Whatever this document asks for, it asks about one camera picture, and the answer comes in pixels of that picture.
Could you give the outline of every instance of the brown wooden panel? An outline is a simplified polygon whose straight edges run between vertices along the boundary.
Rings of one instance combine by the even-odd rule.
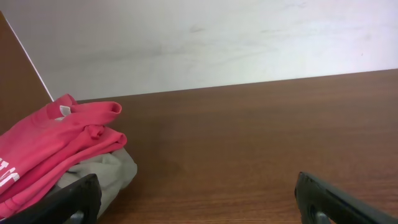
[[[301,170],[398,216],[398,70],[102,100],[138,174],[100,223],[300,223]]]
[[[0,12],[0,134],[49,102],[42,82]]]

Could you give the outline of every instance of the wooden table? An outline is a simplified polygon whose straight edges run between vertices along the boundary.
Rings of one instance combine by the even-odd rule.
[[[301,170],[398,215],[398,70],[106,100],[138,174],[100,223],[300,223]]]

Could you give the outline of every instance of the red fabric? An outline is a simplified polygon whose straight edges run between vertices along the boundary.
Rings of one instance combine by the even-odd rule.
[[[61,121],[55,120],[63,117],[60,105],[72,112]],[[0,166],[0,216],[38,202],[71,166],[122,148],[125,135],[104,126],[120,112],[115,102],[78,105],[64,95],[0,136],[0,164],[8,163]],[[14,181],[15,174],[19,179]]]

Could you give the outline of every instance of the wall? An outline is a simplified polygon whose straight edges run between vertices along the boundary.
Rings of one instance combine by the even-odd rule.
[[[2,0],[53,97],[398,67],[395,0]]]

